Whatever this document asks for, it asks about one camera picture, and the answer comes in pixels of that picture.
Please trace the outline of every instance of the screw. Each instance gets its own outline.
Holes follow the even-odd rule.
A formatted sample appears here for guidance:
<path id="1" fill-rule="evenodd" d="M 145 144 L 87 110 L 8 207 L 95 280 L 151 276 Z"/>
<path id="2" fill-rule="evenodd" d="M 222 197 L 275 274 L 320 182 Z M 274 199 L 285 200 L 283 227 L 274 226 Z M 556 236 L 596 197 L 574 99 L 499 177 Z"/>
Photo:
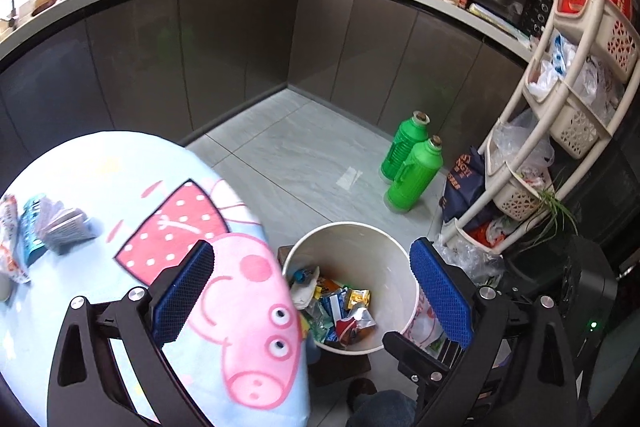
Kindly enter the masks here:
<path id="1" fill-rule="evenodd" d="M 480 296 L 490 301 L 491 299 L 495 299 L 495 290 L 491 288 L 491 286 L 482 286 L 482 288 L 480 288 Z"/>
<path id="2" fill-rule="evenodd" d="M 71 307 L 75 310 L 77 310 L 78 308 L 81 308 L 83 304 L 84 304 L 84 298 L 80 296 L 74 297 L 71 301 Z"/>
<path id="3" fill-rule="evenodd" d="M 129 299 L 132 300 L 133 302 L 139 301 L 144 296 L 145 296 L 145 289 L 141 288 L 140 286 L 138 286 L 137 288 L 133 288 L 129 292 Z"/>
<path id="4" fill-rule="evenodd" d="M 540 304 L 542 304 L 545 308 L 553 308 L 554 307 L 554 300 L 547 296 L 547 295 L 543 295 L 540 298 Z"/>

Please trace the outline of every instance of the cartoon eye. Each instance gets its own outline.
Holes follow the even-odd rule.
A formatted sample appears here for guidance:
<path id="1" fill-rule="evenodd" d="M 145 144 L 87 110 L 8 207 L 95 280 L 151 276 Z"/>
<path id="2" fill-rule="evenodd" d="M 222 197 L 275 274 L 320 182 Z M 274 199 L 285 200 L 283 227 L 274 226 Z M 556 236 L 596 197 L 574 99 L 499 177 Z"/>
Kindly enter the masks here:
<path id="1" fill-rule="evenodd" d="M 283 359 L 289 354 L 289 346 L 282 339 L 273 339 L 269 343 L 269 352 L 277 359 Z"/>
<path id="2" fill-rule="evenodd" d="M 271 310 L 271 322 L 276 326 L 286 327 L 291 323 L 291 314 L 284 306 L 274 306 Z"/>

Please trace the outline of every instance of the navy blue bag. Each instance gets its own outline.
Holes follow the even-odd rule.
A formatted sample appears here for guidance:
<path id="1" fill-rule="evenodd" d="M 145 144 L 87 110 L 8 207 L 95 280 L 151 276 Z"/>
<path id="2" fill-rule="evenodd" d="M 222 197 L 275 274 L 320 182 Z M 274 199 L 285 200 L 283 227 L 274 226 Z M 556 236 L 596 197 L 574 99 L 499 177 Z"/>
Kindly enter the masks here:
<path id="1" fill-rule="evenodd" d="M 460 219 L 468 208 L 484 192 L 484 158 L 478 150 L 470 147 L 469 154 L 461 154 L 447 175 L 444 196 L 440 200 L 442 219 L 448 223 L 454 217 Z M 473 232 L 500 212 L 491 201 L 476 217 L 469 221 L 464 230 Z"/>

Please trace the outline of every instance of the table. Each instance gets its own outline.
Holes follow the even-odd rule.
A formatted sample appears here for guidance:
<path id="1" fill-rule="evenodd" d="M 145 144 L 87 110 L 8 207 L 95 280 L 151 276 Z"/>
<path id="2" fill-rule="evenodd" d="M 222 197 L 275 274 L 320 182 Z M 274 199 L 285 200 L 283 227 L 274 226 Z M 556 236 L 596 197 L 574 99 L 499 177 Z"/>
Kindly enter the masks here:
<path id="1" fill-rule="evenodd" d="M 162 350 L 216 427 L 303 427 L 308 384 L 303 340 L 258 220 L 197 156 L 156 136 L 101 132 L 50 150 L 11 184 L 20 210 L 45 193 L 82 208 L 99 237 L 65 255 L 47 251 L 0 303 L 0 371 L 45 427 L 52 354 L 70 300 L 120 299 L 175 266 L 199 237 L 216 265 L 187 324 Z M 118 367 L 138 413 L 155 419 L 121 341 Z"/>

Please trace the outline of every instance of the person's leg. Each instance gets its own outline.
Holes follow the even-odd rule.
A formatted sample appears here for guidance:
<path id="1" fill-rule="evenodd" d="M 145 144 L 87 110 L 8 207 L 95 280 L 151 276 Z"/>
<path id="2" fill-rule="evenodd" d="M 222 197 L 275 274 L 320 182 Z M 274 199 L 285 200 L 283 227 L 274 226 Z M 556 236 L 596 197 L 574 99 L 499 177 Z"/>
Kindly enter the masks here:
<path id="1" fill-rule="evenodd" d="M 358 395 L 353 406 L 346 427 L 410 427 L 414 422 L 415 400 L 393 389 Z"/>

